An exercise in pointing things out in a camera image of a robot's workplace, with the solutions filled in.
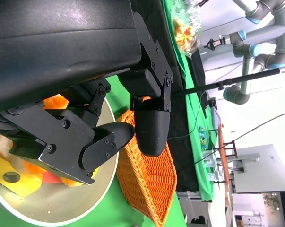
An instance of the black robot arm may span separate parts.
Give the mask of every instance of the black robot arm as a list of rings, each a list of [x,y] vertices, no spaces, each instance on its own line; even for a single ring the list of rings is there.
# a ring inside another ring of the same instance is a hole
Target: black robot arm
[[[105,78],[115,74],[131,95],[135,129],[96,127],[111,90]],[[92,184],[93,171],[134,132],[142,153],[160,155],[172,82],[159,43],[127,0],[0,0],[0,134],[25,160]],[[68,108],[44,110],[42,100],[56,94]]]

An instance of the orange wicker basket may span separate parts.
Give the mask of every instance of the orange wicker basket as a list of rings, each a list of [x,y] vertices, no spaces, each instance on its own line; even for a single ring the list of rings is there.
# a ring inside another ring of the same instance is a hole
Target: orange wicker basket
[[[119,121],[135,126],[134,112],[128,110]],[[177,184],[167,143],[161,156],[147,157],[140,152],[134,136],[119,153],[117,178],[130,206],[149,217],[156,227],[164,226]]]

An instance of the green table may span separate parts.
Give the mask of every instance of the green table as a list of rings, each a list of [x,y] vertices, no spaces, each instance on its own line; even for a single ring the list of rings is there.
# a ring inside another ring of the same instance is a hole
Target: green table
[[[163,6],[165,11],[166,20],[168,22],[168,28],[172,40],[172,44],[174,47],[174,51],[176,53],[176,58],[179,63],[181,74],[183,79],[185,80],[186,87],[185,89],[193,88],[194,83],[190,74],[190,68],[188,66],[188,62],[186,56],[177,48],[176,41],[173,35],[173,28],[172,28],[172,15],[171,15],[171,3],[170,0],[163,0]],[[208,132],[208,130],[213,129],[212,123],[212,115],[209,106],[206,108],[207,118],[205,118],[203,111],[200,109],[200,101],[196,93],[186,95],[186,108],[187,108],[187,117],[188,117],[188,124],[189,124],[189,131],[191,132],[194,129],[195,122],[196,128],[190,134],[190,141],[193,151],[194,160],[199,161],[202,159],[202,150],[200,144],[200,135],[199,135],[199,126],[202,126],[207,131],[207,143],[209,143],[209,139],[212,140],[213,144],[216,144],[216,134],[215,132]],[[204,162],[199,162],[195,165],[196,174],[198,178],[198,185],[199,191],[202,200],[212,200],[214,198],[214,184],[208,180],[207,173],[211,172],[210,169],[205,167]]]
[[[108,78],[112,86],[111,92],[107,95],[107,99],[113,109],[116,118],[121,116],[130,104],[130,95],[120,84],[116,76]],[[34,227],[12,214],[0,209],[0,227]],[[134,210],[126,202],[117,178],[113,183],[100,204],[83,219],[67,225],[67,227],[153,227],[152,221]],[[165,224],[166,227],[185,227],[184,217],[178,198],[174,196],[174,200]]]

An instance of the black cable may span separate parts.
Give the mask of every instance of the black cable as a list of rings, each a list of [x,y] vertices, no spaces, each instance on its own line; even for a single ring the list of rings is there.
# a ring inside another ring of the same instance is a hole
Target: black cable
[[[200,106],[199,106],[199,109],[197,111],[197,115],[195,116],[195,125],[194,125],[194,128],[192,129],[192,131],[190,131],[188,134],[184,135],[184,136],[176,136],[176,137],[170,137],[168,138],[167,140],[171,140],[171,139],[176,139],[176,138],[182,138],[182,137],[186,137],[188,135],[190,135],[196,128],[196,125],[197,125],[197,118],[198,118],[198,114],[199,114],[199,111],[200,111],[200,108],[201,108],[201,98],[202,96],[206,93],[206,91],[204,91],[201,95],[200,95]]]
[[[234,170],[234,171],[240,171],[240,169],[236,169],[236,168],[233,168],[233,167],[230,167],[230,166],[228,166],[228,169],[230,169],[230,170]]]
[[[238,68],[239,66],[241,66],[243,63],[240,63],[239,65],[237,65],[236,67],[234,67],[232,70],[230,70],[228,73],[224,74],[223,76],[220,76],[218,79],[216,79],[216,81],[214,83],[216,83],[219,79],[221,79],[222,77],[225,77],[227,76],[228,74],[230,74],[231,72],[233,72],[236,68]],[[182,138],[182,137],[186,137],[186,136],[189,136],[196,128],[196,125],[197,125],[197,118],[198,118],[198,114],[199,114],[199,111],[200,111],[200,108],[201,108],[201,99],[202,99],[202,96],[204,95],[204,93],[206,93],[206,91],[202,92],[202,94],[200,95],[200,106],[199,106],[199,109],[197,111],[197,115],[195,116],[195,125],[194,125],[194,128],[192,131],[190,131],[188,134],[184,135],[184,136],[176,136],[176,137],[170,137],[168,138],[167,140],[171,140],[171,139],[176,139],[176,138]]]
[[[239,137],[236,138],[234,141],[236,141],[236,140],[242,138],[243,136],[245,136],[245,135],[247,135],[248,133],[250,133],[250,132],[256,130],[257,128],[263,126],[264,124],[267,124],[267,123],[273,121],[274,119],[277,119],[277,118],[279,118],[279,117],[282,117],[283,115],[285,115],[285,113],[283,113],[283,114],[281,114],[281,115],[279,115],[279,116],[277,116],[277,117],[274,117],[274,118],[272,118],[272,119],[270,119],[270,120],[268,120],[268,121],[262,123],[261,125],[257,126],[256,128],[253,128],[252,130],[249,130],[247,133],[245,133],[245,134],[239,136]],[[206,159],[207,157],[211,156],[212,154],[216,153],[217,151],[221,150],[222,148],[225,148],[227,145],[229,145],[229,144],[231,144],[231,143],[232,143],[232,142],[226,143],[223,147],[215,149],[212,153],[210,153],[209,155],[205,156],[204,158],[202,158],[202,159],[199,160],[198,162],[195,162],[194,164],[197,164],[197,163],[203,161],[203,160]]]

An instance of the black pole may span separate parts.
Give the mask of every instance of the black pole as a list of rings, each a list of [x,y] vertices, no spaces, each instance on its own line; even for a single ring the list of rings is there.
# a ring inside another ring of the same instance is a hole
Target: black pole
[[[285,72],[285,67],[281,67],[281,68],[277,68],[277,69],[273,69],[273,70],[267,70],[267,71],[263,71],[263,72],[249,74],[246,76],[222,80],[222,81],[219,81],[219,82],[213,83],[213,84],[206,84],[206,85],[201,86],[201,87],[194,87],[194,88],[186,89],[183,91],[176,91],[176,92],[172,93],[172,96],[184,96],[184,95],[196,93],[198,91],[207,91],[207,90],[211,90],[211,89],[215,89],[215,88],[223,89],[224,85],[231,85],[231,84],[241,83],[241,82],[245,82],[245,81],[252,80],[252,79],[269,77],[269,76],[281,74],[284,72]]]

